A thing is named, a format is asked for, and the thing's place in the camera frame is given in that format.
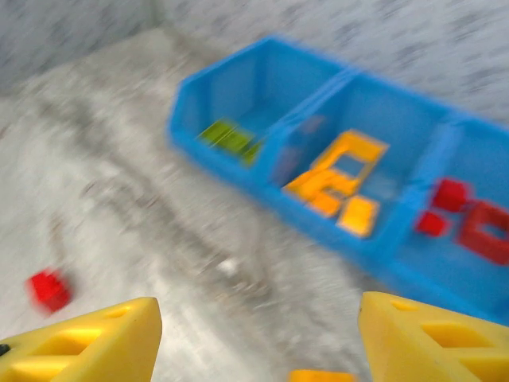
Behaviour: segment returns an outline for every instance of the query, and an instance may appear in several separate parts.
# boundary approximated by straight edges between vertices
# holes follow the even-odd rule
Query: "floor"
[[[155,29],[0,98],[0,338],[149,295],[153,381],[369,381],[356,316],[376,285],[167,147],[177,85],[207,60]],[[47,266],[75,288],[50,317],[24,289]]]

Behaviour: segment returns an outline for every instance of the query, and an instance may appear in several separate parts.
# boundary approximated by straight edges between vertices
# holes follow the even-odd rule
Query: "red cube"
[[[466,205],[470,189],[466,183],[443,179],[438,186],[432,206],[450,212],[459,212]]]
[[[34,302],[49,313],[56,312],[69,304],[71,292],[58,272],[48,269],[37,273],[27,281]]]
[[[426,211],[422,214],[415,229],[426,235],[439,237],[447,232],[449,225],[449,222],[442,216],[435,212]]]
[[[488,233],[485,226],[498,228],[503,237]],[[509,264],[509,212],[485,201],[477,202],[461,226],[457,241],[499,265]]]

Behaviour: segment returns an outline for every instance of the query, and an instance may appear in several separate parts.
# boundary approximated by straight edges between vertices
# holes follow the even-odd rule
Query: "plastic toy block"
[[[342,201],[329,194],[327,190],[319,191],[318,194],[309,202],[311,208],[322,213],[326,217],[335,215],[341,207]]]
[[[435,212],[426,211],[422,214],[415,229],[417,232],[439,237],[447,233],[449,226],[450,223],[444,217],[437,215]]]
[[[366,237],[373,230],[378,210],[377,202],[356,195],[347,201],[338,225],[357,236]]]
[[[230,134],[235,129],[235,124],[226,120],[220,119],[215,121],[211,126],[207,127],[199,136],[213,146],[226,135]]]
[[[509,328],[367,292],[359,328],[374,382],[509,380]]]
[[[37,273],[27,281],[27,287],[34,302],[49,313],[62,309],[71,301],[69,286],[56,271]]]
[[[233,130],[219,139],[216,145],[232,154],[240,155],[252,139],[252,135]]]
[[[487,232],[491,225],[504,238]],[[458,243],[499,265],[509,264],[509,213],[484,201],[476,202],[467,213],[457,237]]]
[[[310,170],[295,178],[285,188],[303,201],[311,201],[321,190],[332,187],[336,182],[335,170]]]
[[[293,370],[288,382],[356,382],[352,374],[346,372],[321,372],[317,370]]]
[[[459,212],[468,201],[467,184],[452,179],[442,179],[435,194],[432,206],[450,212]]]
[[[249,147],[246,151],[244,151],[242,154],[244,163],[246,163],[248,166],[251,166],[258,157],[261,148],[262,143],[257,142],[253,146]]]
[[[338,170],[340,182],[336,184],[336,188],[349,197],[357,192],[367,175],[386,152],[387,147],[385,143],[358,131],[345,131],[317,158],[312,168],[322,170],[333,167],[342,155],[350,155],[355,160],[364,163],[357,177],[352,177],[350,174]]]
[[[161,340],[155,298],[137,298],[3,340],[0,382],[150,382]]]

